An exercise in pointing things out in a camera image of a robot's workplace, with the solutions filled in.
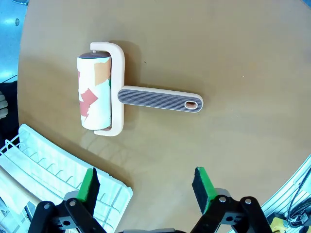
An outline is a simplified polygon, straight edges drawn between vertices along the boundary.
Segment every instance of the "green gripper pad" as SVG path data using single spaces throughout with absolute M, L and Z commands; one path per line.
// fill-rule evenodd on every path
M 197 167 L 195 169 L 192 187 L 201 213 L 204 214 L 209 208 L 210 201 L 217 196 L 217 192 L 204 167 Z
M 76 198 L 83 203 L 88 212 L 93 216 L 94 208 L 99 192 L 100 183 L 95 168 L 89 168 L 86 171 L 81 188 Z

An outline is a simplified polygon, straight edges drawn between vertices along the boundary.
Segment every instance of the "handle hole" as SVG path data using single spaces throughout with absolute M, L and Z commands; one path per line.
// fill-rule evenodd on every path
M 226 221 L 228 221 L 228 222 L 233 221 L 233 217 L 231 217 L 231 216 L 227 217 L 227 218 L 226 218 Z
M 69 222 L 69 221 L 63 221 L 63 225 L 64 225 L 64 226 L 69 226 L 69 225 L 70 225 L 70 222 Z
M 196 109 L 198 107 L 198 103 L 193 101 L 187 101 L 185 102 L 185 107 L 188 109 Z

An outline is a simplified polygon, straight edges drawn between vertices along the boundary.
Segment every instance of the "adhesive roll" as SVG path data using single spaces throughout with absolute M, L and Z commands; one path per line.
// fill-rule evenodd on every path
M 111 126 L 111 56 L 108 52 L 78 57 L 79 102 L 82 126 L 101 130 Z

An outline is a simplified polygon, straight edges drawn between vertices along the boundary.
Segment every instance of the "brown table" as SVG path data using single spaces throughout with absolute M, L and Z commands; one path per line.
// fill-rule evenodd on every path
M 310 153 L 310 26 L 299 0 L 31 0 L 20 124 L 133 188 L 120 231 L 189 231 L 196 166 L 262 204 Z M 125 84 L 198 93 L 202 111 L 126 106 L 120 135 L 84 129 L 76 57 L 93 41 L 122 47 Z

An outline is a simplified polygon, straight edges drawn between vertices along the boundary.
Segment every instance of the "screw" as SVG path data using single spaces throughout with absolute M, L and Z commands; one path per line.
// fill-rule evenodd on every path
M 245 200 L 245 203 L 246 203 L 246 204 L 250 204 L 250 203 L 252 203 L 252 200 L 250 200 L 250 199 L 248 198 L 248 199 Z
M 226 199 L 225 197 L 220 197 L 220 198 L 219 198 L 219 201 L 220 201 L 220 202 L 225 202 L 226 200 L 227 200 L 227 199 Z
M 76 205 L 76 202 L 74 200 L 72 200 L 71 202 L 69 202 L 69 205 L 70 206 L 75 206 Z

